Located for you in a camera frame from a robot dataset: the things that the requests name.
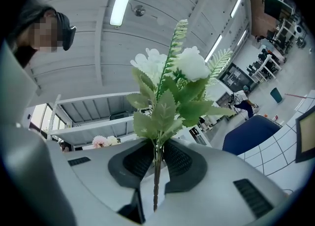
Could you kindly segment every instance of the red line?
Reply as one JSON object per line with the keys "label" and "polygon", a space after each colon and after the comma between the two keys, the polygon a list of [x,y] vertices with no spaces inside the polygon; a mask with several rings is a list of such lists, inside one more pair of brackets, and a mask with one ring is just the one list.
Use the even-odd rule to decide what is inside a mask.
{"label": "red line", "polygon": [[304,98],[304,99],[306,99],[306,97],[297,96],[297,95],[291,95],[291,94],[285,94],[285,95],[287,95],[287,96],[293,96],[293,97],[299,97],[299,98]]}

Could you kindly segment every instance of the white flower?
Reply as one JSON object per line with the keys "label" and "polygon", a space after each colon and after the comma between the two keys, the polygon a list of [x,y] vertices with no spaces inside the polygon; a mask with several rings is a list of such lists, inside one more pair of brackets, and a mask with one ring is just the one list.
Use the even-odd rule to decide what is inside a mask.
{"label": "white flower", "polygon": [[92,144],[94,148],[101,148],[109,145],[107,138],[103,136],[96,136],[93,139]]}
{"label": "white flower", "polygon": [[174,65],[182,71],[189,81],[195,82],[208,77],[209,68],[196,46],[185,48],[177,57],[177,59],[174,59]]}
{"label": "white flower", "polygon": [[157,49],[146,48],[148,58],[143,54],[137,54],[135,61],[131,60],[131,65],[137,67],[152,80],[154,85],[158,85],[163,72],[167,56],[160,54]]}
{"label": "white flower", "polygon": [[118,140],[114,136],[107,137],[107,141],[108,141],[109,145],[117,145],[118,144]]}

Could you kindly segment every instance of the blue pants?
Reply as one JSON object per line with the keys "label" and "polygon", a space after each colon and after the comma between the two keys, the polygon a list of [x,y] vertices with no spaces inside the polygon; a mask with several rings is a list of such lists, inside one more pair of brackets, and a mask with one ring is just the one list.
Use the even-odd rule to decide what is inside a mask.
{"label": "blue pants", "polygon": [[242,101],[240,104],[236,104],[234,105],[236,108],[239,108],[239,109],[243,109],[243,110],[247,110],[247,113],[248,113],[248,118],[251,118],[254,113],[252,111],[252,107],[250,106],[250,104],[246,101]]}

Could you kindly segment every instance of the trash can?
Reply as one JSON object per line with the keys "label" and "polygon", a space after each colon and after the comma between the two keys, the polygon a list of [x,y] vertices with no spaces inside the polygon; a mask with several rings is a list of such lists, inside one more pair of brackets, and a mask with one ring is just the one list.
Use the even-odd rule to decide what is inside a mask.
{"label": "trash can", "polygon": [[277,88],[274,88],[271,92],[270,95],[276,100],[277,103],[282,101],[282,96],[280,95],[279,91]]}

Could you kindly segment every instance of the flower stem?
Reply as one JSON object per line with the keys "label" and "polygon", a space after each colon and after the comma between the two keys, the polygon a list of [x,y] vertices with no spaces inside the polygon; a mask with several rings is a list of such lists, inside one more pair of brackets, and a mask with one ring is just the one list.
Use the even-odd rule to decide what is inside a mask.
{"label": "flower stem", "polygon": [[158,148],[157,152],[155,153],[155,166],[154,166],[154,197],[153,197],[153,210],[156,211],[158,208],[158,185],[159,185],[159,177],[161,174],[161,161],[162,161],[162,149]]}

